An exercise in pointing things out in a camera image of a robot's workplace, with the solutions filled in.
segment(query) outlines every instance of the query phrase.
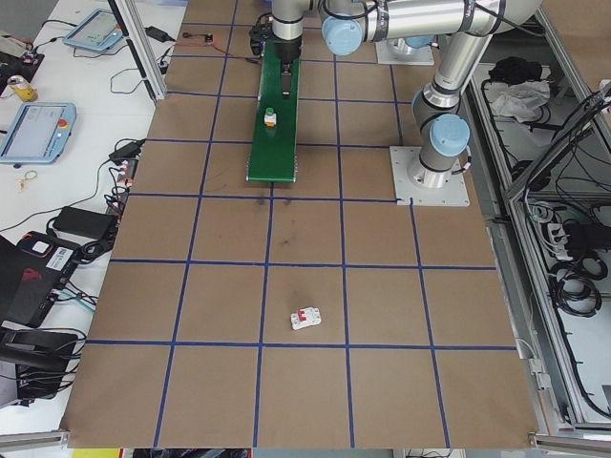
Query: tablet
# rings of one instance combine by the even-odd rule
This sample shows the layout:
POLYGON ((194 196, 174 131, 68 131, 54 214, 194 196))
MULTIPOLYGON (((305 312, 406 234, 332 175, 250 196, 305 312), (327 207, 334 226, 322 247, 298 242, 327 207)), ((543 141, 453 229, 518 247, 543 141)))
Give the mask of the tablet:
POLYGON ((113 12, 98 8, 64 37, 64 44, 105 52, 123 37, 113 12))
POLYGON ((75 120, 72 103, 22 104, 0 144, 0 163, 53 162, 63 152, 75 120))

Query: small bottle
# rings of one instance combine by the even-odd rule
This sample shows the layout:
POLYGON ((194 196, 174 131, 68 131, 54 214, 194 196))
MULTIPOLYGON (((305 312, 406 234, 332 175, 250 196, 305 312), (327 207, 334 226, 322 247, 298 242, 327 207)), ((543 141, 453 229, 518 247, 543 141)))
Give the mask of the small bottle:
POLYGON ((24 102, 33 102, 38 98, 36 89, 20 74, 11 76, 7 83, 24 102))
POLYGON ((263 118, 263 122, 267 127, 276 127, 276 114, 274 113, 273 108, 265 109, 265 116, 263 118))

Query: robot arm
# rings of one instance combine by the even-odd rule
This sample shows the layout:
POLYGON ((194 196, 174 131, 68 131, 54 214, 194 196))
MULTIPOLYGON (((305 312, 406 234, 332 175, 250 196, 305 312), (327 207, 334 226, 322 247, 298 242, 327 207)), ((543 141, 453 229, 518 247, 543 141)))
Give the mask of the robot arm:
POLYGON ((449 109, 488 44, 488 36, 511 28, 501 18, 521 24, 541 0, 274 0, 272 30, 283 80, 290 81, 292 63, 301 54, 303 16, 317 9, 323 36, 338 55, 355 52, 365 41, 453 33, 446 58, 425 98, 449 109))
POLYGON ((414 183, 440 188, 466 148, 470 130, 455 113, 460 95, 494 33, 522 24, 541 0, 274 0, 273 40, 282 62, 283 93, 290 91, 294 59, 300 55, 303 13, 316 8, 323 37, 338 55, 365 41, 451 33, 432 81, 412 103, 423 136, 420 155, 408 167, 414 183))

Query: blue joint cap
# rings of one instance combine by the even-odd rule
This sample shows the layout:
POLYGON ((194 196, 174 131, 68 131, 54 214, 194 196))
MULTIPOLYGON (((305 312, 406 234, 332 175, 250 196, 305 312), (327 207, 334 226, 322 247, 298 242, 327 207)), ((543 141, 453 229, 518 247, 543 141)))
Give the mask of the blue joint cap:
POLYGON ((435 35, 410 36, 405 39, 405 42, 408 44, 410 48, 419 50, 420 48, 429 46, 434 39, 435 39, 435 35))
POLYGON ((348 55, 361 46, 363 29, 357 21, 328 17, 323 23, 323 37, 331 52, 336 55, 348 55))
POLYGON ((443 114, 431 126, 431 144, 445 157, 455 157, 465 151, 470 135, 469 125, 456 114, 443 114))

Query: cardboard sheet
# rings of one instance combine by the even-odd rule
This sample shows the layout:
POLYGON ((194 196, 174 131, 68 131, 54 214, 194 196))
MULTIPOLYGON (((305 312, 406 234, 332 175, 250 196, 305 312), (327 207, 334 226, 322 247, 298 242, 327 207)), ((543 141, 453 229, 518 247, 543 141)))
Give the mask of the cardboard sheet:
MULTIPOLYGON (((183 30, 241 56, 265 8, 192 0, 183 30)), ((271 187, 244 180, 258 67, 177 54, 70 446, 528 447, 537 423, 471 183, 469 208, 394 202, 388 147, 420 144, 410 102, 433 69, 378 66, 371 45, 334 60, 306 29, 297 182, 271 187), (322 324, 293 331, 308 306, 322 324)))

